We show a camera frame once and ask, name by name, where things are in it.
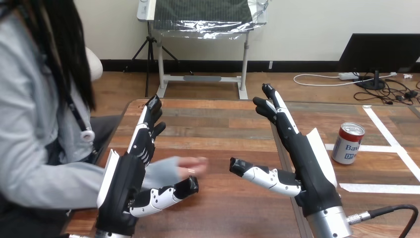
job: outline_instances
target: white wall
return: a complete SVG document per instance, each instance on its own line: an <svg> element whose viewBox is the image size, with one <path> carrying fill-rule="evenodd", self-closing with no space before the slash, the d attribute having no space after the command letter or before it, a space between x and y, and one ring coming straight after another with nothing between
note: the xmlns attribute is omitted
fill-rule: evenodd
<svg viewBox="0 0 420 238"><path fill-rule="evenodd" d="M147 35L138 0L75 0L86 45L100 59L131 59ZM339 60L352 33L420 33L420 0L273 0L250 35L250 60ZM165 38L181 60L241 60L241 40ZM147 51L137 57L146 59Z"/></svg>

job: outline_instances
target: metal cylinder base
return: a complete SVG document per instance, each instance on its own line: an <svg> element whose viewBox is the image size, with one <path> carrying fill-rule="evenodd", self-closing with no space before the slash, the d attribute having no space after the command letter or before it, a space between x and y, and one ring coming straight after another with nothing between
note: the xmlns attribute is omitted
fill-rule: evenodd
<svg viewBox="0 0 420 238"><path fill-rule="evenodd" d="M345 238L353 234L342 207L331 207L306 219L314 238Z"/></svg>

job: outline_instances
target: gray jacket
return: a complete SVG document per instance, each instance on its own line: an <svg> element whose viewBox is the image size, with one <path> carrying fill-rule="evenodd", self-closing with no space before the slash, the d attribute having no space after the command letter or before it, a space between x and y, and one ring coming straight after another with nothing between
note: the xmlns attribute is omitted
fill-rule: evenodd
<svg viewBox="0 0 420 238"><path fill-rule="evenodd" d="M80 96L71 94L90 126ZM46 165L45 146L57 138L63 165ZM24 207L96 207L104 170L78 162L91 151L92 145L80 139L73 114L58 106L51 72L26 28L15 15L6 17L0 22L0 193ZM177 157L150 164L143 187L179 182L176 165Z"/></svg>

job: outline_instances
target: gray sleeve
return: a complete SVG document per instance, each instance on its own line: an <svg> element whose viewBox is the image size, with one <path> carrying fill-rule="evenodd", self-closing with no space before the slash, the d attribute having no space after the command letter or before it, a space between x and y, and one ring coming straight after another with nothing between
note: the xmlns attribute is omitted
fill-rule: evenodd
<svg viewBox="0 0 420 238"><path fill-rule="evenodd" d="M48 166L36 137L36 106L25 62L0 44L0 192L25 207L96 206L103 169L82 163Z"/></svg>
<svg viewBox="0 0 420 238"><path fill-rule="evenodd" d="M161 188L163 186L174 185L181 181L178 174L178 156L149 164L146 167L146 175L143 180L142 190L149 188Z"/></svg>

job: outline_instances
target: red and white can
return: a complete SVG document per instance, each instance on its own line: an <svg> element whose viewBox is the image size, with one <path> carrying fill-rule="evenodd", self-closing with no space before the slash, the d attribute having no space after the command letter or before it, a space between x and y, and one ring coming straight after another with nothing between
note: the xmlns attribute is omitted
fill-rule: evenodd
<svg viewBox="0 0 420 238"><path fill-rule="evenodd" d="M341 164L352 164L356 159L364 135L365 129L361 125L353 122L343 123L332 150L332 159Z"/></svg>

